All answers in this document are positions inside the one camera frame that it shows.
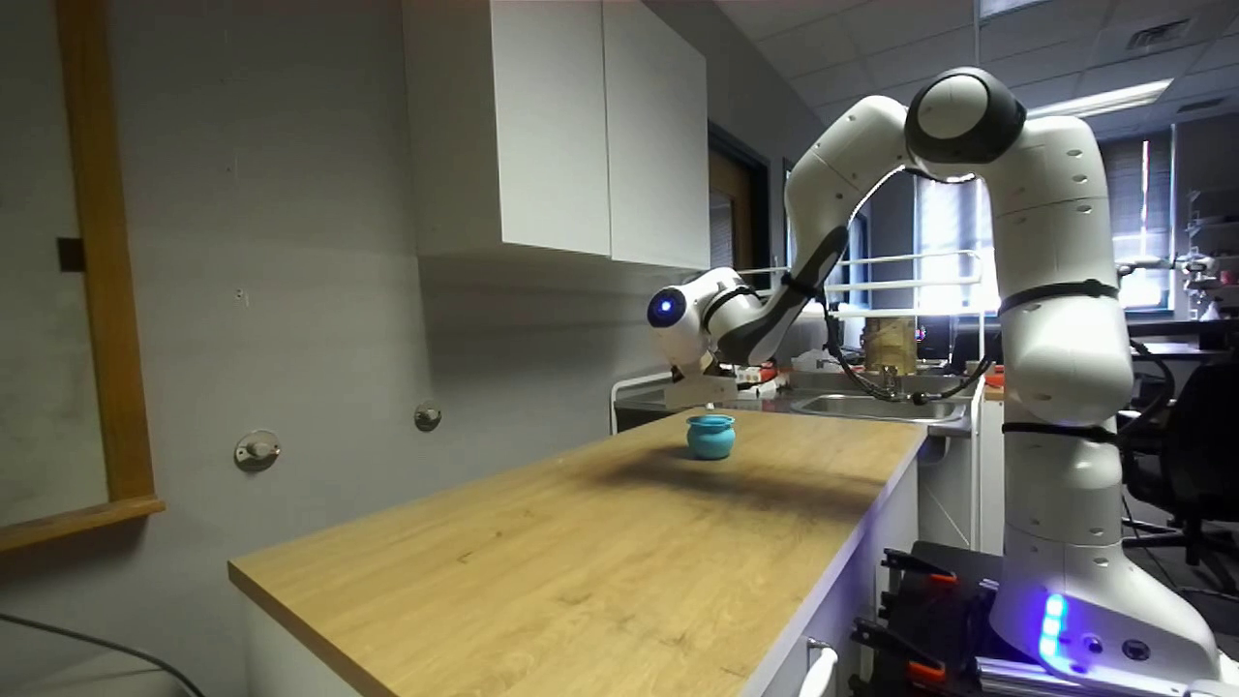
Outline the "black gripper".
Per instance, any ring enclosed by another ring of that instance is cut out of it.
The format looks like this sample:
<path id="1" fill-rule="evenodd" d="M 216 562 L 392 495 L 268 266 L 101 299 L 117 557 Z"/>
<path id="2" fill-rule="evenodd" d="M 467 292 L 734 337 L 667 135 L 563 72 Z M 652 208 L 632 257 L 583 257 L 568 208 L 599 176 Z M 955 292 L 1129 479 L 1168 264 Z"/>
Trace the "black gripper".
<path id="1" fill-rule="evenodd" d="M 683 375 L 663 393 L 663 402 L 669 412 L 697 412 L 697 407 L 760 407 L 761 399 L 774 396 L 774 384 L 760 368 L 738 368 L 738 374 L 701 374 L 701 375 Z"/>

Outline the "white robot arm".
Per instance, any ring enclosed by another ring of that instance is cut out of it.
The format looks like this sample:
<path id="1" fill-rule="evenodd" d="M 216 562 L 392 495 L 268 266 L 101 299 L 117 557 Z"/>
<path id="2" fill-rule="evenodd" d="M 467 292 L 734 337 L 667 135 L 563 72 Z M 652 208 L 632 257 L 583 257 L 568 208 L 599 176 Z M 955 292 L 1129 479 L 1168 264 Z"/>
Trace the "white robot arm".
<path id="1" fill-rule="evenodd" d="M 1005 525 L 990 633 L 1089 689 L 1236 697 L 1208 621 L 1137 568 L 1119 532 L 1116 416 L 1134 393 L 1109 176 L 1075 115 L 1035 115 L 955 66 L 909 101 L 865 96 L 786 177 L 798 260 L 774 294 L 711 266 L 647 303 L 663 354 L 761 366 L 804 323 L 853 212 L 897 171 L 976 177 L 990 198 L 1004 330 Z"/>

